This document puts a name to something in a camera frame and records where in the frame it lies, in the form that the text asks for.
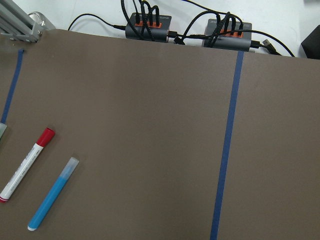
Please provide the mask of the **blue highlighter pen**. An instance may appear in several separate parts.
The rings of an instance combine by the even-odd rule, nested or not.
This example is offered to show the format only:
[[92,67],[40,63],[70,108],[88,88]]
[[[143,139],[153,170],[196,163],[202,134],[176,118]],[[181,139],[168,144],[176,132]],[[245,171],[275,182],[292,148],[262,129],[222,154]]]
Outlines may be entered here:
[[69,159],[41,205],[27,224],[28,231],[33,232],[39,228],[78,164],[79,160],[75,157]]

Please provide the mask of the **red cap white marker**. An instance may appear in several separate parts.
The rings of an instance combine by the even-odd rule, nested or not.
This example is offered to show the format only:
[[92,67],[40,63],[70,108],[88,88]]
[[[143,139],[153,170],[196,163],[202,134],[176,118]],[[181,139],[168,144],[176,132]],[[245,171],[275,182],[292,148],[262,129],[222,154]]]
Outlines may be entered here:
[[12,196],[12,194],[14,193],[14,191],[16,190],[16,188],[18,187],[28,170],[31,168],[32,164],[40,155],[44,147],[52,140],[55,134],[55,131],[48,127],[43,131],[36,143],[32,146],[28,154],[21,162],[20,166],[16,169],[11,179],[8,181],[6,186],[1,191],[1,203],[6,203],[10,199],[10,197]]

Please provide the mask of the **green highlighter pen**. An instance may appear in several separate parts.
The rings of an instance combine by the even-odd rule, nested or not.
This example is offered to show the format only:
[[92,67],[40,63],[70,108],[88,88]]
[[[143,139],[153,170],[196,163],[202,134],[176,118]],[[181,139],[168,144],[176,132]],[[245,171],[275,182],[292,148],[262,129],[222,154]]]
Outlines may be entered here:
[[0,123],[0,140],[2,139],[3,134],[7,129],[7,125],[5,123]]

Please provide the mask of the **near grey USB hub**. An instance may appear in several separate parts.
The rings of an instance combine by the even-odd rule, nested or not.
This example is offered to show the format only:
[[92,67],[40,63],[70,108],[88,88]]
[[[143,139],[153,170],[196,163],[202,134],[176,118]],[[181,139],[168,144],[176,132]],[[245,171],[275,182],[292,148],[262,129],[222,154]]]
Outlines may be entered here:
[[[136,31],[143,36],[145,41],[152,41],[152,38],[148,32],[148,29],[154,39],[155,42],[167,43],[168,42],[168,33],[170,30],[172,17],[169,15],[160,15],[157,24],[156,15],[152,15],[152,25],[150,25],[149,17],[147,17],[147,25],[148,29],[144,26],[142,15],[139,14],[140,22],[136,21],[136,13],[133,13],[129,20],[131,24],[134,26]],[[133,31],[129,24],[125,27],[125,37],[127,39],[139,40],[140,37]]]

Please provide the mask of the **grey usb hub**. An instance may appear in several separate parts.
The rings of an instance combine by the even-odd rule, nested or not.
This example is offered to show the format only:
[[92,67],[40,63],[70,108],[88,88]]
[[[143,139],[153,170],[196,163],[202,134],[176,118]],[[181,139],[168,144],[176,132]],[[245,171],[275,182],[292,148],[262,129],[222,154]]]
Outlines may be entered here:
[[[209,36],[213,33],[214,29],[217,27],[216,19],[209,19],[207,26],[205,28],[204,34]],[[244,22],[244,30],[252,30],[252,23]],[[242,32],[241,35],[238,35],[237,32],[231,35],[230,33],[226,35],[220,35],[213,47],[210,47],[209,40],[205,39],[202,41],[202,46],[205,48],[216,48],[216,49],[225,49],[225,50],[234,50],[234,51],[243,51],[248,52],[250,50],[252,41],[252,34],[250,32]]]
[[[172,17],[169,15],[160,15],[157,24],[156,15],[152,15],[152,25],[150,25],[149,17],[147,17],[147,25],[148,29],[144,26],[142,15],[139,14],[140,22],[136,21],[136,13],[133,13],[129,20],[131,24],[134,26],[136,31],[143,36],[145,41],[152,41],[152,38],[148,32],[148,29],[154,39],[155,42],[167,43],[168,42],[168,33],[170,30]],[[139,40],[140,37],[133,31],[129,24],[125,27],[125,37],[127,39]]]

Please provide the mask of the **far grey USB hub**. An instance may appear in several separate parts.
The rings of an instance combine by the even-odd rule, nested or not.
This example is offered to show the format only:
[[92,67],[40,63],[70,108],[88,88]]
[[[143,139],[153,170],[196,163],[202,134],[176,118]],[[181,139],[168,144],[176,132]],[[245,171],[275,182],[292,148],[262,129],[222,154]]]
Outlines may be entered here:
[[[207,26],[205,28],[204,34],[209,36],[213,33],[214,29],[217,27],[216,19],[209,19]],[[244,22],[244,30],[252,30],[252,23]],[[248,52],[250,50],[252,41],[252,34],[250,32],[242,32],[241,35],[238,35],[237,32],[231,35],[230,33],[226,35],[220,35],[213,47],[210,47],[209,40],[205,39],[202,41],[202,46],[205,48],[216,48],[216,49],[225,49],[225,50],[234,50],[234,51],[243,51]]]

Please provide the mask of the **aluminium frame post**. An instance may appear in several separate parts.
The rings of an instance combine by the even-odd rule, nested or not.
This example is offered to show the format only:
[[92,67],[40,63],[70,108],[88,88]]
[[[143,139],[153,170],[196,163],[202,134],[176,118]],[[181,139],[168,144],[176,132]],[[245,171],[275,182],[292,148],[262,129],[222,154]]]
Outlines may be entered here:
[[44,31],[54,30],[51,21],[38,11],[27,14],[12,0],[0,0],[0,34],[12,41],[36,43]]

